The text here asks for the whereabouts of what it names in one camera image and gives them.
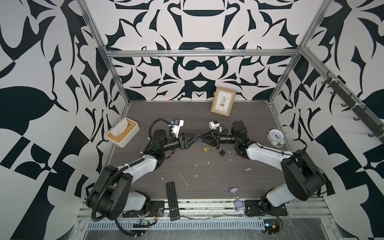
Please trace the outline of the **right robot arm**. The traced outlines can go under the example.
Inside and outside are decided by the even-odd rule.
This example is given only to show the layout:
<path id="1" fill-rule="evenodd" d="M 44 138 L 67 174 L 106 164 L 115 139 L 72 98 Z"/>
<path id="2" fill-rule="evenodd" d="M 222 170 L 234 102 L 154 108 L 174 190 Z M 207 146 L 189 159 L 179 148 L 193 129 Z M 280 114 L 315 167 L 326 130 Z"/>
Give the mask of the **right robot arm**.
<path id="1" fill-rule="evenodd" d="M 211 130 L 200 136 L 203 143 L 219 148 L 232 144 L 242 158 L 259 161 L 282 171 L 285 183 L 265 193 L 259 201 L 246 202 L 248 217 L 287 216 L 286 204 L 293 200 L 307 201 L 326 183 L 323 170 L 314 164 L 305 151 L 285 152 L 265 147 L 248 138 L 244 122 L 232 123 L 231 131 Z"/>

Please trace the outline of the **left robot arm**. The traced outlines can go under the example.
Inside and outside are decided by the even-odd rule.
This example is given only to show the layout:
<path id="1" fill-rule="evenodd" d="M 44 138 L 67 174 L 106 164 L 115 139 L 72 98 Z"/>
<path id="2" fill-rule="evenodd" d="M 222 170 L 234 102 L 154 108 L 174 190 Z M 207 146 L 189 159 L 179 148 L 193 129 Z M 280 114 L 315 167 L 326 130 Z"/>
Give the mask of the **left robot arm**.
<path id="1" fill-rule="evenodd" d="M 168 135 L 159 129 L 149 140 L 143 155 L 122 167 L 105 167 L 86 200 L 91 219 L 98 222 L 104 218 L 117 219 L 123 212 L 135 211 L 146 215 L 149 212 L 151 197 L 141 191 L 131 192 L 131 185 L 147 173 L 158 169 L 166 159 L 167 151 L 188 149 L 198 135 Z"/>

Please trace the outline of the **brass padlock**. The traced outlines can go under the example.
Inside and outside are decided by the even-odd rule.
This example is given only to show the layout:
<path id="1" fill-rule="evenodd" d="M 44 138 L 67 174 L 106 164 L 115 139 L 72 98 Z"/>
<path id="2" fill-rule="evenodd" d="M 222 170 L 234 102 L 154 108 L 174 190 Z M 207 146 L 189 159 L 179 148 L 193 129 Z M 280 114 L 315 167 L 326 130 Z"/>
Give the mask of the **brass padlock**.
<path id="1" fill-rule="evenodd" d="M 202 148 L 203 148 L 205 153 L 207 153 L 207 152 L 209 152 L 211 150 L 210 147 L 208 147 L 206 144 L 203 144 Z"/>

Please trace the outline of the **black padlock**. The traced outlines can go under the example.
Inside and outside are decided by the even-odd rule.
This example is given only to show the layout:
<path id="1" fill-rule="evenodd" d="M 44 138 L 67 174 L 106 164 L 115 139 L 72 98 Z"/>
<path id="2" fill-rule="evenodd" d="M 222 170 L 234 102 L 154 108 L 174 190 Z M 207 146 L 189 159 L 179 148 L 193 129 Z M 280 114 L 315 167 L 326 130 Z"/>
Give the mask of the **black padlock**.
<path id="1" fill-rule="evenodd" d="M 220 156 L 224 156 L 226 154 L 226 152 L 221 148 L 218 149 L 218 153 L 220 154 Z"/>

